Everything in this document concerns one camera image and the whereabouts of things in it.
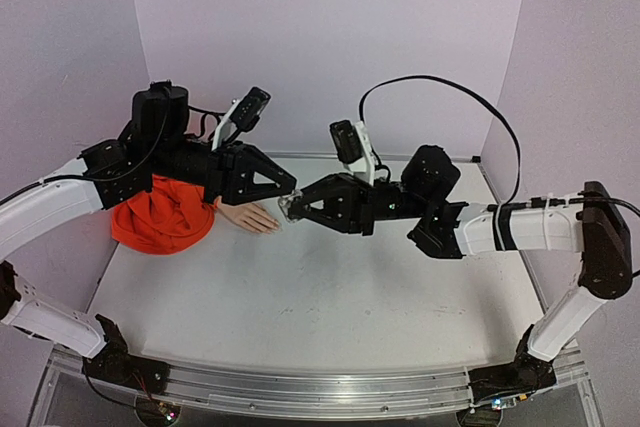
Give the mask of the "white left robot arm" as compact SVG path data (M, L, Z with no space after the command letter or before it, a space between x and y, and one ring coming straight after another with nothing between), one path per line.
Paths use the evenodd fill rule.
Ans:
M269 102L252 88L216 116L213 132L191 134L188 91L168 81L136 93L121 134L83 150L63 167L1 202L1 254L76 218L111 213L113 238L150 255L201 241L218 215L253 232L278 226L264 199L291 192L295 178L240 135Z

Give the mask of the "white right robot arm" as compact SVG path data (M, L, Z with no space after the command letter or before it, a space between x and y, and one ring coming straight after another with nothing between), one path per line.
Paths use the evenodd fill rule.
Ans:
M624 296L637 274L619 210L627 202L598 182L564 197L513 204L450 202L460 170L438 146L421 146L397 181L330 174L283 198L285 217L336 232L370 236L380 221L416 220L407 237L427 257L458 260L487 252L566 251L581 271L524 337L522 358L552 361L605 303Z

